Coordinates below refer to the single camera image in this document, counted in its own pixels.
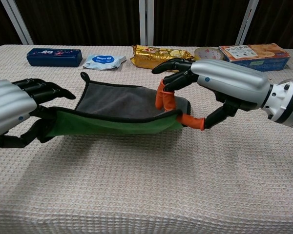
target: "curtain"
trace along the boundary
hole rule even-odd
[[[234,45],[249,0],[155,0],[154,45]]]
[[[21,40],[0,1],[0,46],[4,44],[21,44]]]
[[[15,0],[35,44],[140,43],[139,0]]]
[[[276,43],[293,48],[293,0],[260,0],[245,44]]]

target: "golden foil wrapper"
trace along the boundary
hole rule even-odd
[[[168,48],[157,48],[144,45],[134,45],[133,55],[130,61],[136,67],[153,69],[157,65],[170,59],[193,59],[194,56],[186,50],[175,50]]]

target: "robotic hand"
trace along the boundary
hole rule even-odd
[[[0,147],[23,148],[33,141],[46,119],[52,119],[53,113],[40,106],[41,103],[55,98],[75,99],[75,96],[60,86],[45,82],[41,79],[24,79],[10,83],[0,80]],[[27,120],[30,116],[41,117],[20,138],[5,136],[16,125]]]
[[[179,72],[164,78],[164,91],[179,90],[197,82],[213,91],[216,100],[223,103],[206,118],[204,128],[233,117],[238,109],[259,108],[266,111],[268,119],[293,128],[293,79],[270,84],[265,73],[214,59],[193,62],[173,58],[158,65],[152,73],[167,70]]]

